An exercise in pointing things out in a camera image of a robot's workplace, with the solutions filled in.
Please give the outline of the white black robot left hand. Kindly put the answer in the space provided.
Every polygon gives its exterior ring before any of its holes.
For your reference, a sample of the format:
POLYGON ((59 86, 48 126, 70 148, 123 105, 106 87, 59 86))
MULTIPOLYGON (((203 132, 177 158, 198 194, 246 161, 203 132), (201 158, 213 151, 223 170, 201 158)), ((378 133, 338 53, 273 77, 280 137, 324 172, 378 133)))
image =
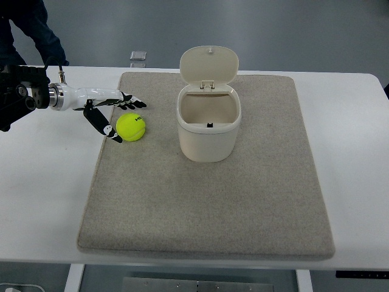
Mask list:
POLYGON ((123 110, 135 110, 146 107, 145 102, 118 89, 75 89, 65 83, 53 83, 49 85, 49 95, 49 106, 53 110, 81 111, 100 134, 118 143, 121 143, 123 139, 98 108, 100 106, 115 106, 123 110))

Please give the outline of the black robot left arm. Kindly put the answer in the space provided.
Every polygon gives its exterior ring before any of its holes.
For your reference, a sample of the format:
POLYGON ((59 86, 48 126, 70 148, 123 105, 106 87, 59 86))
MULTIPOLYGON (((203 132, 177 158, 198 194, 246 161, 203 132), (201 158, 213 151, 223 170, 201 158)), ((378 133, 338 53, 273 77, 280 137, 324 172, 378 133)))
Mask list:
POLYGON ((1 131, 49 106, 49 79, 41 67, 8 64, 1 70, 1 131))

